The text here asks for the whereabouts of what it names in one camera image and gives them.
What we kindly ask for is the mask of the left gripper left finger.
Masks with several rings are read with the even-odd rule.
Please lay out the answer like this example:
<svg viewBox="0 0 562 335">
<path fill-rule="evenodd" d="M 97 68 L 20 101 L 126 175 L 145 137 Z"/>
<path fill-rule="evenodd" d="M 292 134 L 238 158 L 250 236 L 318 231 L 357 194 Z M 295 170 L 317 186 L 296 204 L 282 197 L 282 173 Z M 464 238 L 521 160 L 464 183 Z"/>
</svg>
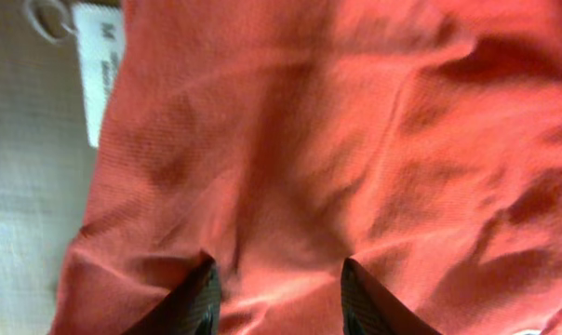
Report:
<svg viewBox="0 0 562 335">
<path fill-rule="evenodd" d="M 220 313 L 220 276 L 207 257 L 124 335 L 216 335 Z"/>
</svg>

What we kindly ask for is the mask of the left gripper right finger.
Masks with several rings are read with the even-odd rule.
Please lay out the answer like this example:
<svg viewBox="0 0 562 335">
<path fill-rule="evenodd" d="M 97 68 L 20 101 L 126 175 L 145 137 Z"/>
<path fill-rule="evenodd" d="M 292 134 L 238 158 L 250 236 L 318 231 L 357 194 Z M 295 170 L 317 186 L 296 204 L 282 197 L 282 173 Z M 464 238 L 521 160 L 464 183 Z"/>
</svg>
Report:
<svg viewBox="0 0 562 335">
<path fill-rule="evenodd" d="M 341 269 L 341 310 L 344 335 L 440 335 L 352 258 Z"/>
</svg>

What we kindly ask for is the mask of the orange red t-shirt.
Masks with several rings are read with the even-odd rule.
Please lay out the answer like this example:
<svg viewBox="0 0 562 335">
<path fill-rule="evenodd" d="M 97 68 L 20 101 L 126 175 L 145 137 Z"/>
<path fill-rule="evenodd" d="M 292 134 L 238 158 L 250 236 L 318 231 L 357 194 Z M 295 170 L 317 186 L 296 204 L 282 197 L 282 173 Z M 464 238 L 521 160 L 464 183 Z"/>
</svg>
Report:
<svg viewBox="0 0 562 335">
<path fill-rule="evenodd" d="M 126 1 L 55 334 L 206 256 L 223 334 L 339 334 L 358 260 L 445 334 L 562 334 L 562 1 Z"/>
</svg>

